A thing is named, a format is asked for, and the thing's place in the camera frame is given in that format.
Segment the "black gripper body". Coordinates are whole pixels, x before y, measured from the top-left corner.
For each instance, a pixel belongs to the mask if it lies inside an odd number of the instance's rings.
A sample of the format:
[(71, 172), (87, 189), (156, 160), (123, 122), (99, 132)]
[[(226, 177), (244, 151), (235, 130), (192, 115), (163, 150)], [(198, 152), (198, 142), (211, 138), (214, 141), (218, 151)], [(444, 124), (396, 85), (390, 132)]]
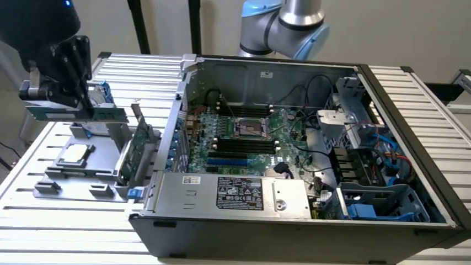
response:
[(17, 51), (27, 71), (37, 53), (79, 29), (73, 1), (1, 1), (1, 42)]

